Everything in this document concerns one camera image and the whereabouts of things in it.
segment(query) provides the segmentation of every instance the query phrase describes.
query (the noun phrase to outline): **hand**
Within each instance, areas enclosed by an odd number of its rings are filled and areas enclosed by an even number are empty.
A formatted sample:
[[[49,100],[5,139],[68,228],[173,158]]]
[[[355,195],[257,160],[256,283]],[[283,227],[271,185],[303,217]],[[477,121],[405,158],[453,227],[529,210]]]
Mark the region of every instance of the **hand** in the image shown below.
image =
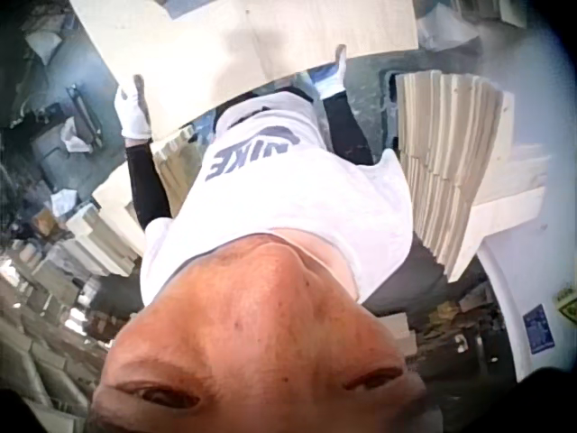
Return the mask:
[[[334,63],[311,69],[308,76],[321,99],[327,99],[344,92],[344,72],[346,71],[346,45],[336,47]]]
[[[118,87],[114,108],[120,119],[124,138],[147,141],[152,137],[148,107],[144,100],[144,81],[140,75],[133,77],[131,85]]]

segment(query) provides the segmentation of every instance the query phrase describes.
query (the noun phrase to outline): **man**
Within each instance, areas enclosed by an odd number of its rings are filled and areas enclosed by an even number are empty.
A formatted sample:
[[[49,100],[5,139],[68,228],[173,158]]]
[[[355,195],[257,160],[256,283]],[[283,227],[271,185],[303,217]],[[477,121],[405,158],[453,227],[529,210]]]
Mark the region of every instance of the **man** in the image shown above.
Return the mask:
[[[119,93],[148,242],[146,308],[106,359],[88,422],[94,431],[411,424],[423,384],[389,331],[358,305],[408,255],[408,185],[393,151],[372,165],[344,70],[340,47],[333,67],[311,74],[336,154],[304,92],[238,97],[217,110],[215,141],[174,219],[138,91]]]

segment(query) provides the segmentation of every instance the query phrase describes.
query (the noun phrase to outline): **nose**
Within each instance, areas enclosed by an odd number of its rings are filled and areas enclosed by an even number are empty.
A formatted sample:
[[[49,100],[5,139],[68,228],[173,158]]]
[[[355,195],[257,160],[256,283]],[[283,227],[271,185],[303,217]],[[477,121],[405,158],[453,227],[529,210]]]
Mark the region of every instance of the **nose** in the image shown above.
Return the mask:
[[[256,395],[281,392],[282,399],[309,399],[320,382],[331,327],[331,300],[321,279],[287,246],[261,255],[258,278],[245,281],[232,324],[235,362]]]

